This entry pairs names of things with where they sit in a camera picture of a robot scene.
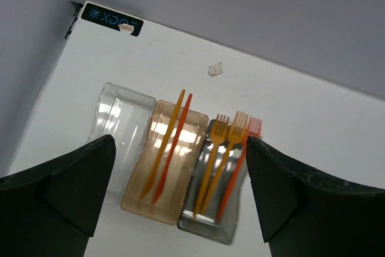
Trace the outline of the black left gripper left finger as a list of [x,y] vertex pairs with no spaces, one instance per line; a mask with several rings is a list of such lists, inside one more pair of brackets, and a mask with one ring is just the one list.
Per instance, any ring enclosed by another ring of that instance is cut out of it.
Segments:
[[83,256],[96,230],[116,144],[103,135],[1,178],[1,256]]

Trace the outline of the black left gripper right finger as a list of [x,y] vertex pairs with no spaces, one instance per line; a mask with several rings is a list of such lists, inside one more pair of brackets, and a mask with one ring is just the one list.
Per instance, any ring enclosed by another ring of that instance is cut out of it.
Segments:
[[273,256],[383,256],[384,190],[350,182],[249,137],[246,162]]

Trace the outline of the red-orange plastic fork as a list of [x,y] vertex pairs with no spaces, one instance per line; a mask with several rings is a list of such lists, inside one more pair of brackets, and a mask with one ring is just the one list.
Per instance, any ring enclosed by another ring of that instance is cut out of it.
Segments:
[[241,156],[237,160],[235,170],[233,171],[233,173],[230,177],[230,180],[227,184],[226,190],[224,192],[224,195],[222,197],[222,200],[221,200],[218,212],[217,212],[217,222],[220,222],[222,219],[222,216],[223,216],[224,211],[226,209],[227,203],[228,203],[230,196],[232,194],[232,191],[234,189],[235,182],[236,182],[238,175],[239,175],[239,172],[243,166],[243,162],[245,160],[245,155],[246,155],[246,145],[247,145],[248,136],[257,137],[257,138],[261,139],[261,136],[262,136],[262,120],[261,119],[257,119],[255,117],[250,118],[247,131],[246,131],[244,138],[243,138],[243,141],[242,141]]

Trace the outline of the yellow-orange plastic fork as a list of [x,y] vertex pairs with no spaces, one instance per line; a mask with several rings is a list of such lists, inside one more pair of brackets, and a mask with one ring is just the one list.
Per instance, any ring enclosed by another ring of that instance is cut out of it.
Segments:
[[200,210],[201,215],[204,215],[208,205],[215,193],[216,188],[218,187],[219,181],[221,179],[221,176],[224,172],[225,165],[227,164],[230,151],[234,148],[234,146],[238,143],[241,143],[247,129],[247,121],[248,121],[248,114],[244,112],[237,111],[235,114],[235,117],[233,119],[233,122],[229,128],[229,123],[228,123],[228,130],[227,130],[227,135],[226,135],[226,140],[227,142],[227,147],[225,150],[225,153],[223,154],[222,160],[220,162],[220,165],[217,168],[217,171],[215,173],[215,176],[212,181],[209,180],[209,184],[206,190],[206,194],[202,203],[202,207]]

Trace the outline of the yellow-orange plastic fork bent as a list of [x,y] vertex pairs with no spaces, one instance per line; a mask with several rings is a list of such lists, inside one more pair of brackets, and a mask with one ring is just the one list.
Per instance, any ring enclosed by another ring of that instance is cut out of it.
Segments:
[[217,118],[215,119],[212,125],[209,138],[213,144],[213,148],[211,150],[211,153],[207,162],[207,168],[205,170],[205,174],[201,182],[201,186],[199,189],[199,193],[198,193],[195,208],[194,208],[193,218],[195,218],[196,215],[200,213],[202,203],[206,194],[206,190],[209,184],[211,171],[214,166],[214,162],[216,160],[218,147],[219,145],[224,143],[226,140],[228,123],[229,123],[229,117],[227,117],[226,115],[218,114]]

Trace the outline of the red-orange plastic knife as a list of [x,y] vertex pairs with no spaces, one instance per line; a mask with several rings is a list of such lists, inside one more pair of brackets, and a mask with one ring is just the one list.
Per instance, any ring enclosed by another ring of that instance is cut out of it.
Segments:
[[192,97],[193,97],[193,95],[190,93],[189,96],[188,96],[188,99],[186,100],[186,104],[185,104],[185,106],[183,108],[182,115],[180,117],[177,129],[176,129],[176,133],[175,133],[175,136],[174,136],[174,139],[173,139],[173,143],[171,145],[171,149],[170,149],[169,154],[168,154],[168,158],[166,160],[166,163],[165,163],[165,166],[164,166],[161,178],[159,180],[159,184],[158,184],[157,190],[156,190],[156,192],[154,194],[154,197],[152,199],[152,204],[153,205],[161,197],[161,194],[162,194],[162,192],[164,190],[164,186],[165,186],[165,182],[166,182],[166,179],[167,179],[167,173],[168,173],[168,169],[169,169],[169,166],[170,166],[170,163],[171,163],[171,159],[173,157],[175,148],[176,148],[177,143],[179,141],[180,133],[182,132],[182,129],[183,129],[183,126],[184,126],[184,123],[185,123],[185,120],[186,120],[186,117],[187,117],[187,114],[188,114],[189,106],[191,104]]

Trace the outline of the yellow-orange plastic knife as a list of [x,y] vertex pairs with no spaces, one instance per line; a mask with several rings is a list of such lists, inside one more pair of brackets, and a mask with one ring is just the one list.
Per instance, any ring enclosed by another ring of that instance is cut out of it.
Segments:
[[160,163],[160,160],[162,158],[162,155],[165,151],[165,148],[167,146],[167,143],[168,143],[168,139],[170,138],[170,135],[173,131],[173,128],[174,128],[174,123],[177,119],[177,115],[179,113],[179,110],[180,110],[180,107],[182,105],[182,101],[184,99],[184,96],[185,96],[185,89],[182,89],[180,95],[179,95],[179,98],[176,102],[176,105],[174,106],[174,110],[172,112],[172,115],[170,117],[170,121],[168,123],[168,126],[167,126],[167,130],[163,136],[163,139],[162,139],[162,143],[159,147],[159,151],[158,151],[158,154],[155,158],[155,161],[154,161],[154,164],[153,164],[153,167],[151,169],[151,172],[149,173],[148,177],[147,177],[147,181],[146,181],[146,184],[140,194],[140,199],[143,199],[145,198],[145,196],[147,195],[147,193],[150,191],[154,181],[155,181],[155,177],[156,177],[156,173],[157,173],[157,170],[158,170],[158,166],[159,166],[159,163]]

